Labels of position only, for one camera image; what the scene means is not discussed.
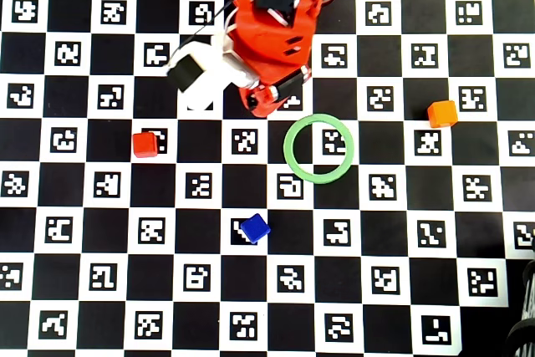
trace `cube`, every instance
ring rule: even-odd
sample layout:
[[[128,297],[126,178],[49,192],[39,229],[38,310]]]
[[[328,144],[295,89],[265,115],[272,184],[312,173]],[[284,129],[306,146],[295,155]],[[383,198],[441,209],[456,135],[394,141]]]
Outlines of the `cube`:
[[[268,224],[259,214],[255,214],[242,223],[241,229],[252,244],[256,244],[258,240],[271,232]]]
[[[138,158],[153,158],[158,155],[158,140],[151,132],[132,135],[134,155]]]
[[[433,102],[427,109],[429,123],[434,129],[440,127],[452,127],[459,119],[457,118],[457,109],[453,100],[442,100]]]

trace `orange cube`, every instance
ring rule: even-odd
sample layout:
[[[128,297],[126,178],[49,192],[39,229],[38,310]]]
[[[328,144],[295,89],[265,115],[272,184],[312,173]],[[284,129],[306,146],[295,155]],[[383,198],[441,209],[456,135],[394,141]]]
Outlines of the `orange cube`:
[[[427,108],[429,122],[431,127],[438,129],[440,127],[452,127],[459,119],[457,118],[457,109],[453,100],[442,100],[433,102]]]
[[[138,158],[152,158],[158,155],[158,140],[154,133],[146,132],[132,135],[134,155]]]

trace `black cable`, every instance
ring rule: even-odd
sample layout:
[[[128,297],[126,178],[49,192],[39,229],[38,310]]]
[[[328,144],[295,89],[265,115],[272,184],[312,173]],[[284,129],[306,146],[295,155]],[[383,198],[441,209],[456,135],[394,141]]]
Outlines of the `black cable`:
[[[171,61],[171,59],[173,59],[173,56],[175,56],[176,52],[178,52],[179,50],[181,50],[184,46],[186,46],[189,42],[191,42],[193,39],[195,39],[195,37],[197,35],[199,35],[199,32],[202,31],[204,28],[206,28],[208,25],[212,25],[214,23],[214,21],[216,21],[216,18],[217,16],[219,16],[221,13],[223,13],[227,8],[229,8],[233,3],[234,3],[235,0],[229,0],[228,2],[226,2],[223,7],[216,13],[214,14],[214,17],[211,18],[211,20],[208,22],[208,23],[205,23],[202,27],[200,27],[194,34],[192,34],[190,37],[188,37],[186,39],[186,41],[184,41],[176,50],[175,52],[173,52],[173,54],[169,57],[169,61]]]

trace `green ring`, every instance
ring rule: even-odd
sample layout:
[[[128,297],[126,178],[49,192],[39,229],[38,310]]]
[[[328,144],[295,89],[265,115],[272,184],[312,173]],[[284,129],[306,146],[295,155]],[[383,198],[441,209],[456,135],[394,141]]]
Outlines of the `green ring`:
[[[339,131],[345,140],[345,158],[342,164],[333,171],[330,171],[329,173],[323,173],[321,175],[304,171],[301,166],[299,166],[297,160],[295,159],[295,155],[293,154],[293,142],[299,134],[299,131],[304,129],[307,125],[311,125],[312,123],[316,122],[332,125],[336,130]],[[293,173],[295,173],[298,177],[305,181],[311,181],[314,184],[328,184],[331,181],[338,180],[351,167],[351,162],[353,161],[354,156],[353,136],[344,123],[331,115],[310,115],[296,121],[293,123],[292,127],[290,127],[290,130],[288,130],[286,136],[284,137],[283,152],[286,163],[288,163],[290,169],[292,169]]]

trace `blue cube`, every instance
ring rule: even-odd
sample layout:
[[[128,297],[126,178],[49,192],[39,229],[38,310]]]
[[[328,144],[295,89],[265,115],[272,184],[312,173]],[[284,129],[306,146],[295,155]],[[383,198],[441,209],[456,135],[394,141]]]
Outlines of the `blue cube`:
[[[268,224],[258,214],[242,223],[241,228],[252,244],[256,244],[258,240],[271,232]]]

